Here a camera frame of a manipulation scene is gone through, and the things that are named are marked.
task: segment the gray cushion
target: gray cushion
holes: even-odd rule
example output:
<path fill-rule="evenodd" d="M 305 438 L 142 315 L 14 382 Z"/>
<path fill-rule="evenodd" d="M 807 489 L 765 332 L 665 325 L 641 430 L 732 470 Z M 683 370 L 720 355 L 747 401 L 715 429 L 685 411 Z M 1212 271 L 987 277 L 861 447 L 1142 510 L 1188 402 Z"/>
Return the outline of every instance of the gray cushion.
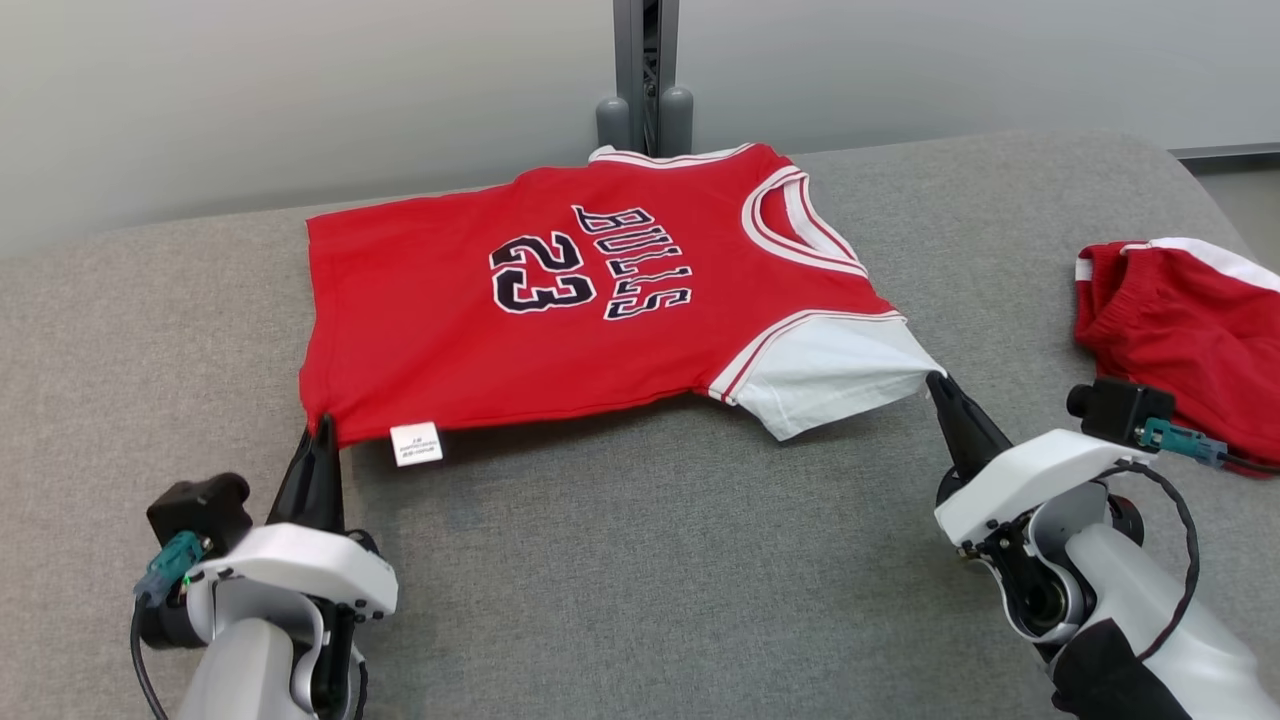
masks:
<path fill-rule="evenodd" d="M 1012 133 L 796 158 L 915 336 L 1014 439 L 1074 427 L 1073 259 L 1121 238 L 1243 251 L 1169 155 L 1111 133 Z M 0 264 L 0 707 L 141 717 L 125 635 L 146 506 L 244 474 L 261 519 L 302 427 L 319 208 L 110 233 Z M 348 518 L 401 578 L 361 632 L 367 717 L 1060 717 L 988 577 L 933 523 L 947 468 L 911 397 L 778 445 L 678 398 L 447 433 L 445 460 L 353 452 Z M 1199 597 L 1280 691 L 1280 484 L 1161 465 L 1201 527 Z M 1120 483 L 1180 577 L 1158 491 Z M 148 655 L 177 711 L 196 652 Z"/>

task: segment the gray pole base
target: gray pole base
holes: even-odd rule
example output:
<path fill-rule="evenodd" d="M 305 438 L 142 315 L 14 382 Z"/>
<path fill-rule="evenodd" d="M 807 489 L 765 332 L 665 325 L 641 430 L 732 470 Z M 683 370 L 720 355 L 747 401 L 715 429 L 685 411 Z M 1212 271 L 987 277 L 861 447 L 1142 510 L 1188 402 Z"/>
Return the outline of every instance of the gray pole base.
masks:
<path fill-rule="evenodd" d="M 618 150 L 631 147 L 631 109 L 621 97 L 607 97 L 595 106 L 595 136 L 599 145 L 612 145 Z"/>
<path fill-rule="evenodd" d="M 694 151 L 694 94 L 668 87 L 658 99 L 658 156 L 675 158 Z"/>

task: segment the black cable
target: black cable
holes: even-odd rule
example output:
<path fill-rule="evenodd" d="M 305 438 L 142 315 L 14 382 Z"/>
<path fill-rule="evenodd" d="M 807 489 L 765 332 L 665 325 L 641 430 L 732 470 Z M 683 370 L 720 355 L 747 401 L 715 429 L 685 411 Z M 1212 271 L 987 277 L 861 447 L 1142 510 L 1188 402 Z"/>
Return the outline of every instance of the black cable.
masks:
<path fill-rule="evenodd" d="M 1230 452 L 1219 452 L 1217 456 L 1236 468 L 1244 468 L 1245 470 L 1253 470 L 1254 473 L 1263 473 L 1267 475 L 1280 475 L 1280 466 L 1276 465 L 1262 465 L 1261 462 L 1253 462 L 1252 460 L 1245 460 L 1239 455 L 1231 455 Z"/>
<path fill-rule="evenodd" d="M 362 720 L 365 717 L 365 702 L 369 700 L 369 670 L 365 669 L 365 664 L 361 662 L 360 667 L 360 698 L 356 701 L 356 715 L 351 720 Z"/>
<path fill-rule="evenodd" d="M 147 697 L 147 705 L 151 707 L 151 714 L 155 715 L 156 720 L 169 720 L 165 715 L 164 707 L 160 706 L 160 698 L 156 697 L 155 688 L 151 687 L 151 678 L 147 676 L 147 666 L 142 664 L 142 614 L 147 607 L 148 593 L 142 593 L 133 602 L 133 623 L 129 624 L 129 652 L 133 653 L 133 673 L 138 676 L 138 684 L 142 685 L 142 694 Z"/>
<path fill-rule="evenodd" d="M 1096 480 L 1102 478 L 1108 478 L 1111 475 L 1119 475 L 1120 473 L 1138 473 L 1152 479 L 1165 491 L 1165 495 L 1174 501 L 1174 506 L 1178 507 L 1178 516 L 1183 521 L 1183 527 L 1187 528 L 1187 582 L 1183 589 L 1183 597 L 1174 606 L 1174 615 L 1165 625 L 1165 629 L 1156 635 L 1156 639 L 1151 641 L 1151 647 L 1138 653 L 1138 662 L 1143 662 L 1152 655 L 1164 647 L 1165 641 L 1174 634 L 1178 629 L 1178 624 L 1183 621 L 1183 616 L 1187 615 L 1187 609 L 1190 607 L 1192 596 L 1196 594 L 1196 584 L 1199 583 L 1199 534 L 1196 532 L 1196 521 L 1192 520 L 1192 511 L 1187 507 L 1187 501 L 1183 500 L 1181 493 L 1174 487 L 1164 475 L 1152 470 L 1151 468 L 1143 465 L 1142 462 L 1128 462 L 1119 461 L 1115 468 L 1103 470 L 1098 474 Z"/>

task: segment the bulls jersey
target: bulls jersey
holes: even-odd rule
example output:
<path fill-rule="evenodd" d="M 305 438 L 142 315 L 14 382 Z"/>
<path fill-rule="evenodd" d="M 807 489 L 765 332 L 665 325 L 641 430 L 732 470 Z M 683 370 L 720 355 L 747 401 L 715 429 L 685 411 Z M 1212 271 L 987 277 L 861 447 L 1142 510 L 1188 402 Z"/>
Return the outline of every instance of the bulls jersey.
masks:
<path fill-rule="evenodd" d="M 780 439 L 914 392 L 937 364 L 763 145 L 585 168 L 307 223 L 308 421 L 339 445 L 698 392 Z"/>

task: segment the care label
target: care label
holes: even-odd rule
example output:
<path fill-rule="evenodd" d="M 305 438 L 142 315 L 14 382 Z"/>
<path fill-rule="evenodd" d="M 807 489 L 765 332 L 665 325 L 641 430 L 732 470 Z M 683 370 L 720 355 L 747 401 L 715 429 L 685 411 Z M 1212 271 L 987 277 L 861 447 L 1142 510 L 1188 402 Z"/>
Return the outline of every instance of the care label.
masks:
<path fill-rule="evenodd" d="M 444 457 L 444 451 L 440 448 L 440 436 L 435 432 L 435 423 L 392 428 L 392 447 L 396 448 L 396 466 L 398 468 Z"/>

